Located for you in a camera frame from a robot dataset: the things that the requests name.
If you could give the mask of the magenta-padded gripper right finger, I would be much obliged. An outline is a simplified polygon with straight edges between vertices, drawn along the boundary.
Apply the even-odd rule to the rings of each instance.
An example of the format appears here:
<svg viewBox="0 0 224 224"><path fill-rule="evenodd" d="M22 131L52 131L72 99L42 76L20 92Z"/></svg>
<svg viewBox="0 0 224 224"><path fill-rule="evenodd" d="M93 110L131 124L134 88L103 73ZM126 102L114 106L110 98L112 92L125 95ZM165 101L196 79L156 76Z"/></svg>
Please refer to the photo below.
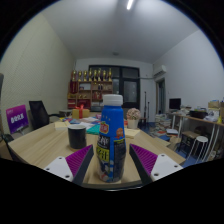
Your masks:
<svg viewBox="0 0 224 224"><path fill-rule="evenodd" d="M156 155L140 146L130 144L129 154L143 185L147 185L182 169L166 154Z"/></svg>

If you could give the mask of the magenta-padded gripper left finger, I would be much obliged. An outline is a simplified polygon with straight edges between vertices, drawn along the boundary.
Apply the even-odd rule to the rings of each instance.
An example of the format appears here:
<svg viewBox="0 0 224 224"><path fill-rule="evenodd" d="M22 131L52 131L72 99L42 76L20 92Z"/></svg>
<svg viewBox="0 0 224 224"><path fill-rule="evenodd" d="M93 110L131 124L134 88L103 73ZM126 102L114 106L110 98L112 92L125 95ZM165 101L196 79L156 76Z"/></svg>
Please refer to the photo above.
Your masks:
<svg viewBox="0 0 224 224"><path fill-rule="evenodd" d="M89 145L67 157L57 157L44 170L81 186L93 155L93 145Z"/></svg>

